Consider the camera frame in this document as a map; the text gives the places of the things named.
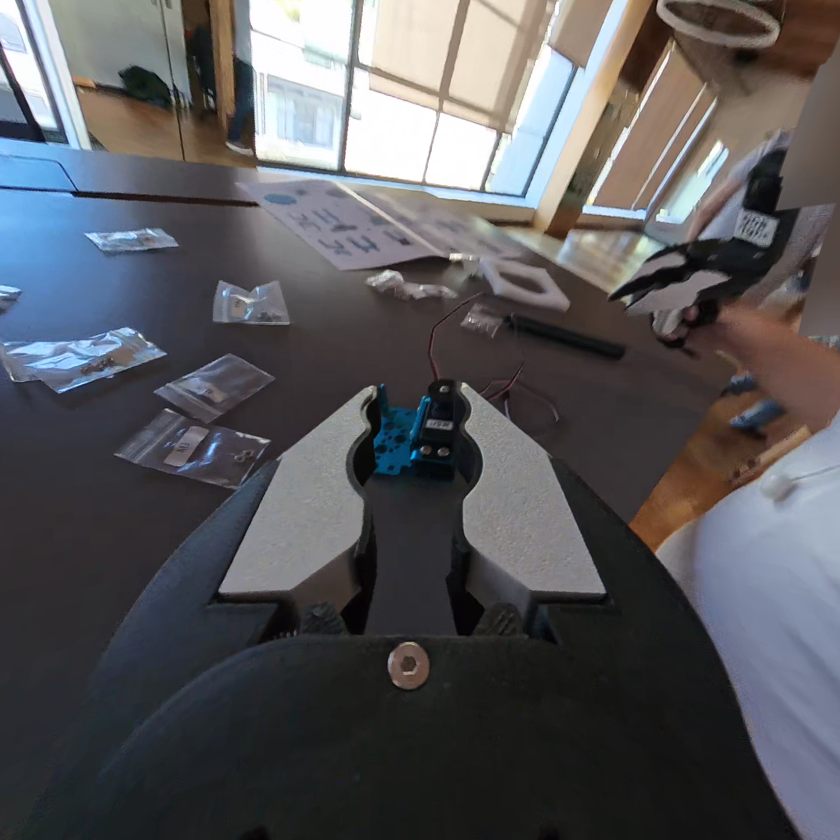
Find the blue metal servo bracket assembly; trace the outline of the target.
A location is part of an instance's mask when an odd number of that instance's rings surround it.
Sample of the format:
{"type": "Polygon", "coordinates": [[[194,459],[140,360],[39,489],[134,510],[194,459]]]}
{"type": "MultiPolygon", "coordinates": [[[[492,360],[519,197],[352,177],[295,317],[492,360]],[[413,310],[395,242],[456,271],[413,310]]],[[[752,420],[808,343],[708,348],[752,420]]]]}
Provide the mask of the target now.
{"type": "Polygon", "coordinates": [[[453,480],[466,412],[455,381],[434,381],[416,409],[392,406],[384,385],[379,387],[378,400],[376,474],[453,480]]]}

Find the flat clear bag with nuts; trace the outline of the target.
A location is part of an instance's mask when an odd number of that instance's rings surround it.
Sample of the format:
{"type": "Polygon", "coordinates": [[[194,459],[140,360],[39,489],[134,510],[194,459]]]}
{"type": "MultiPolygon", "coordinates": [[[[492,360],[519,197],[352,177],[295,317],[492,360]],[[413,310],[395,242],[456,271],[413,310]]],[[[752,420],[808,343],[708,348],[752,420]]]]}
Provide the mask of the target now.
{"type": "Polygon", "coordinates": [[[226,490],[240,488],[270,440],[164,409],[114,455],[131,464],[226,490]]]}

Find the person's right forearm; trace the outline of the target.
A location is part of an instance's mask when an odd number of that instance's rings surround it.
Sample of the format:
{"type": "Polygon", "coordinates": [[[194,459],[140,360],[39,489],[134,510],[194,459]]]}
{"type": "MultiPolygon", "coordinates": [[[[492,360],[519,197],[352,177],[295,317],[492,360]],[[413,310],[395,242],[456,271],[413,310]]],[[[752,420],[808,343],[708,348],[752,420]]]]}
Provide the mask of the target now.
{"type": "Polygon", "coordinates": [[[741,308],[739,347],[728,353],[811,432],[829,426],[839,411],[838,352],[741,308]]]}

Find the white foam frame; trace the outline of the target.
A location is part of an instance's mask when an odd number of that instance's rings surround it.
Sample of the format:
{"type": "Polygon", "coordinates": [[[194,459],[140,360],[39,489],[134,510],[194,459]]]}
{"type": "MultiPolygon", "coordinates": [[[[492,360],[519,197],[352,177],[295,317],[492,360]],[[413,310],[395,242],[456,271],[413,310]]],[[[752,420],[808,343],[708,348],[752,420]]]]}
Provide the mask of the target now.
{"type": "Polygon", "coordinates": [[[571,306],[545,268],[512,259],[482,258],[478,273],[497,298],[557,312],[567,312],[571,306]]]}

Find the clear bag of dark screws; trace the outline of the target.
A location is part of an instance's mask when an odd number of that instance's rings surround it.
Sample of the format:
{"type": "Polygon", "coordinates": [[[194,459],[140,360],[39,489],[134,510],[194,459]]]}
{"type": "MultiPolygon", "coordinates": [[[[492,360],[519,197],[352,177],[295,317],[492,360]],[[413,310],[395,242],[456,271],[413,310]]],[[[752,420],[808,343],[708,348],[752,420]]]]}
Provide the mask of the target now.
{"type": "Polygon", "coordinates": [[[291,325],[281,285],[276,280],[252,290],[220,280],[213,300],[212,321],[252,326],[291,325]]]}

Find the clear bag with brown part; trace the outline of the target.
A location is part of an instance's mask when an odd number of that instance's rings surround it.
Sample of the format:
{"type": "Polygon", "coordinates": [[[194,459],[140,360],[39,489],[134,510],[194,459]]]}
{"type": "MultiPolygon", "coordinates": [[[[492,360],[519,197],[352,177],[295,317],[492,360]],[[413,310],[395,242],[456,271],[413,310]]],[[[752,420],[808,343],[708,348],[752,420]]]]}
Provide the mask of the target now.
{"type": "Polygon", "coordinates": [[[174,237],[158,227],[142,227],[116,232],[85,233],[85,237],[108,256],[176,249],[174,237]]]}

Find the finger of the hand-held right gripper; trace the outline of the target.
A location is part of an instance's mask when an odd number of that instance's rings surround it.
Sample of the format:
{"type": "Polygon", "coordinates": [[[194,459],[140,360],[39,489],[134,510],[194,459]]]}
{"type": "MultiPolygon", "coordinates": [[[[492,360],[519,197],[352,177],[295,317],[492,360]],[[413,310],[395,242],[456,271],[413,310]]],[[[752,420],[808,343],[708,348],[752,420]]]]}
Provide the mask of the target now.
{"type": "Polygon", "coordinates": [[[612,291],[609,301],[690,301],[686,286],[689,245],[672,245],[655,252],[630,280],[612,291]]]}
{"type": "Polygon", "coordinates": [[[623,298],[630,299],[626,304],[626,314],[642,316],[685,310],[695,304],[701,292],[729,280],[730,276],[715,270],[660,270],[623,286],[623,298]]]}

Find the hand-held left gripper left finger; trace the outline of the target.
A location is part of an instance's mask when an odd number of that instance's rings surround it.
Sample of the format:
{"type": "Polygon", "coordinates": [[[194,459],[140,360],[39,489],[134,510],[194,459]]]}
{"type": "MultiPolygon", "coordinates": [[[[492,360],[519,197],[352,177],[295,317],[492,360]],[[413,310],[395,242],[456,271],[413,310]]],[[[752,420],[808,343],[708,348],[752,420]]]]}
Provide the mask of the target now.
{"type": "Polygon", "coordinates": [[[376,469],[379,388],[369,385],[289,447],[218,587],[222,602],[273,604],[303,626],[320,604],[363,634],[377,559],[365,485],[376,469]]]}

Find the clear zip bag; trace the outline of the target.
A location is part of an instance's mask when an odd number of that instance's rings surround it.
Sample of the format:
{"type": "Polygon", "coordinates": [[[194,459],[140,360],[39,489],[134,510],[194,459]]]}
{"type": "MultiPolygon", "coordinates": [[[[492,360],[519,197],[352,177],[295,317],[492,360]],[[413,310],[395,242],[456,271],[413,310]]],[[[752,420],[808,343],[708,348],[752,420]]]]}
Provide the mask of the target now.
{"type": "Polygon", "coordinates": [[[274,381],[273,375],[227,353],[165,383],[154,394],[181,413],[203,424],[213,424],[274,381]]]}

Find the dark desk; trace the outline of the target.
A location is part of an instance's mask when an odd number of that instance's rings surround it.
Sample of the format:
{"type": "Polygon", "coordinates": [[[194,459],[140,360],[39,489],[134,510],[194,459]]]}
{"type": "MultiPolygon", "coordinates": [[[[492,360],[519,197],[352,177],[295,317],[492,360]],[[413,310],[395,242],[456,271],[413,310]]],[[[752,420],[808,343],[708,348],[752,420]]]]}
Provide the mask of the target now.
{"type": "Polygon", "coordinates": [[[58,394],[2,377],[2,810],[48,788],[21,838],[755,838],[783,824],[732,691],[676,587],[628,528],[726,378],[666,351],[553,271],[566,319],[620,361],[453,318],[442,376],[480,389],[524,362],[512,422],[552,457],[607,592],[496,608],[455,630],[464,481],[375,476],[364,633],[302,627],[218,587],[278,458],[352,396],[414,406],[441,317],[336,270],[257,206],[2,193],[13,341],[137,329],[167,355],[58,394]],[[105,255],[85,233],[161,228],[105,255]],[[286,327],[213,323],[217,283],[280,283],[286,327]],[[236,490],[114,453],[167,382],[235,354],[275,381],[214,426],[270,440],[236,490]]]}

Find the assembly instruction sheet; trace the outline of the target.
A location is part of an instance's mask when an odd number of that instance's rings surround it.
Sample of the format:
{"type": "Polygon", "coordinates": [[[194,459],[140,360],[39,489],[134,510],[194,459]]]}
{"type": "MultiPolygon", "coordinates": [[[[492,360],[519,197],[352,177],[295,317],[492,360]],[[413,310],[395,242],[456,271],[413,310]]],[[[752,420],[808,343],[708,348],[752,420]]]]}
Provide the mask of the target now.
{"type": "Polygon", "coordinates": [[[238,189],[339,270],[419,259],[519,259],[524,248],[442,199],[352,188],[321,178],[240,182],[238,189]]]}

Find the black electric screwdriver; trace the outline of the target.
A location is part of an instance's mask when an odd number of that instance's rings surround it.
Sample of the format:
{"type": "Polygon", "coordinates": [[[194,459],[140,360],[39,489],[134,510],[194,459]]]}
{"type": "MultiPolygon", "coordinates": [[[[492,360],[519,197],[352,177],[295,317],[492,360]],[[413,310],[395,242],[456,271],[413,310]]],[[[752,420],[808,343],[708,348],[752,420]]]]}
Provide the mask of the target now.
{"type": "Polygon", "coordinates": [[[591,335],[563,328],[556,324],[542,322],[535,318],[523,317],[512,313],[501,320],[502,324],[516,333],[524,333],[533,338],[556,343],[565,348],[593,354],[609,361],[621,360],[626,346],[599,339],[591,335]]]}

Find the person's right hand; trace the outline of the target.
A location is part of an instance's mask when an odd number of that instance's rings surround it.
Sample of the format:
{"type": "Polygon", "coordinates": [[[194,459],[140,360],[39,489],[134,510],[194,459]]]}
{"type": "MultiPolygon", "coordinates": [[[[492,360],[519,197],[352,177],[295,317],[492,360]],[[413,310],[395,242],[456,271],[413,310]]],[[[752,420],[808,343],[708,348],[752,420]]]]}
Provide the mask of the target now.
{"type": "Polygon", "coordinates": [[[693,353],[736,351],[739,348],[742,308],[735,304],[715,311],[693,306],[683,311],[685,349],[693,353]]]}

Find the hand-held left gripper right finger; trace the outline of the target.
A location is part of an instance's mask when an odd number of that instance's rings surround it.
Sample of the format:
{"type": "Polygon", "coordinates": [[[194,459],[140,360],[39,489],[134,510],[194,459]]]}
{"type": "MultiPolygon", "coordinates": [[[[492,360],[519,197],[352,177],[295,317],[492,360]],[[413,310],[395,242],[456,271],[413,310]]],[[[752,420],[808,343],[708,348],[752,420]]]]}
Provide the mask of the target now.
{"type": "Polygon", "coordinates": [[[549,453],[466,383],[456,388],[458,504],[449,572],[456,633],[496,608],[530,632],[543,606],[604,606],[607,592],[549,453]]]}

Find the dark green bag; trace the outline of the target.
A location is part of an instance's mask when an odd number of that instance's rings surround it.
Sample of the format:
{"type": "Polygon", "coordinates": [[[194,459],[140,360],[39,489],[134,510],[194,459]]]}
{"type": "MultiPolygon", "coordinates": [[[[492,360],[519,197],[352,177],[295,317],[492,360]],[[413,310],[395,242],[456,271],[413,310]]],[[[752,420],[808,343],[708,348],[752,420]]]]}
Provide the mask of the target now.
{"type": "Polygon", "coordinates": [[[140,66],[128,66],[119,72],[122,89],[129,98],[170,111],[172,93],[166,82],[157,74],[140,66]]]}

